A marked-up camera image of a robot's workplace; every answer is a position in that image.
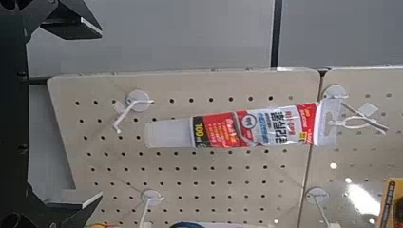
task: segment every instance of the yellow object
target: yellow object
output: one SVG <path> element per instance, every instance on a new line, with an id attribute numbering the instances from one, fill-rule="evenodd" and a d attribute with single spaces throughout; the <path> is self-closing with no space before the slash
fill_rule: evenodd
<path id="1" fill-rule="evenodd" d="M 395 220 L 396 203 L 403 199 L 403 179 L 390 178 L 383 193 L 382 207 L 377 219 L 377 228 L 403 227 Z"/>

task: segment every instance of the gray wall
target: gray wall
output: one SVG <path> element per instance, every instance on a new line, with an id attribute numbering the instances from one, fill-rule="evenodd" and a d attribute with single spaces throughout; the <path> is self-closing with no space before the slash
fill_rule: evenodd
<path id="1" fill-rule="evenodd" d="M 402 9 L 399 0 L 284 0 L 279 64 L 402 64 Z"/>
<path id="2" fill-rule="evenodd" d="M 38 30 L 32 75 L 179 68 L 267 67 L 271 0 L 88 0 L 98 41 Z M 403 63 L 399 0 L 284 0 L 279 64 L 325 67 Z M 29 181 L 42 198 L 73 187 L 48 92 L 31 87 Z"/>

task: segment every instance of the white plastic hook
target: white plastic hook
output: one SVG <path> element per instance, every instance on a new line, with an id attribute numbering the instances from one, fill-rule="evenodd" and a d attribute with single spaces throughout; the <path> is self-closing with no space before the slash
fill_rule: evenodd
<path id="1" fill-rule="evenodd" d="M 121 113 L 119 118 L 113 123 L 113 128 L 115 128 L 116 133 L 121 134 L 122 130 L 119 128 L 119 124 L 125 119 L 130 110 L 142 112 L 146 111 L 151 104 L 154 104 L 154 100 L 150 100 L 148 95 L 141 90 L 132 91 L 126 98 L 128 104 L 127 108 L 124 109 L 123 105 L 117 102 L 114 107 Z"/>

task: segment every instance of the white pegboard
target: white pegboard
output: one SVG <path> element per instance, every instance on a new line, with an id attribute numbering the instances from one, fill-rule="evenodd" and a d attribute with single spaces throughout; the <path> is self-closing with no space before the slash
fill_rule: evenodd
<path id="1" fill-rule="evenodd" d="M 402 67 L 361 67 L 333 69 L 323 78 L 322 90 L 342 85 L 350 96 L 345 101 L 348 105 L 376 105 L 379 110 L 372 117 L 390 128 L 386 136 L 370 127 L 340 128 L 337 149 L 313 148 L 307 188 L 320 186 L 330 194 L 322 202 L 324 212 L 330 222 L 338 222 L 343 228 L 374 227 L 370 219 L 376 219 L 372 214 L 379 210 L 376 206 L 381 202 L 386 179 L 403 175 L 402 75 Z M 342 113 L 342 117 L 353 115 L 345 109 Z M 358 197 L 350 188 L 359 193 Z M 353 196 L 355 200 L 361 198 L 364 214 L 350 200 Z M 321 220 L 317 208 L 305 201 L 300 227 L 325 227 Z"/>
<path id="2" fill-rule="evenodd" d="M 90 222 L 123 227 L 139 223 L 144 189 L 166 198 L 146 216 L 156 227 L 181 220 L 296 227 L 309 146 L 149 149 L 144 124 L 312 102 L 318 85 L 310 69 L 113 73 L 48 82 L 77 189 L 104 191 Z M 112 103 L 135 89 L 156 103 L 131 112 L 118 135 Z"/>

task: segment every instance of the display rack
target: display rack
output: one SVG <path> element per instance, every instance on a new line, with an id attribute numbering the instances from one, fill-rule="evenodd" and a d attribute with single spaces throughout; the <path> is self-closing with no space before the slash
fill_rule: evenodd
<path id="1" fill-rule="evenodd" d="M 182 220 L 296 227 L 309 146 L 151 149 L 144 124 L 314 102 L 319 84 L 316 71 L 301 68 L 70 75 L 48 87 L 77 189 L 104 191 L 91 222 L 133 227 L 141 192 L 154 189 L 165 197 L 146 217 L 156 227 Z M 136 89 L 155 104 L 130 112 L 117 134 L 113 104 Z"/>
<path id="2" fill-rule="evenodd" d="M 338 148 L 314 147 L 306 189 L 321 187 L 328 194 L 321 205 L 331 223 L 341 227 L 374 227 L 386 179 L 403 174 L 403 67 L 334 68 L 323 78 L 323 89 L 338 84 L 355 108 L 366 103 L 379 110 L 372 116 L 390 130 L 338 129 Z M 343 109 L 341 118 L 353 115 Z M 299 227 L 325 227 L 314 204 L 303 204 Z"/>

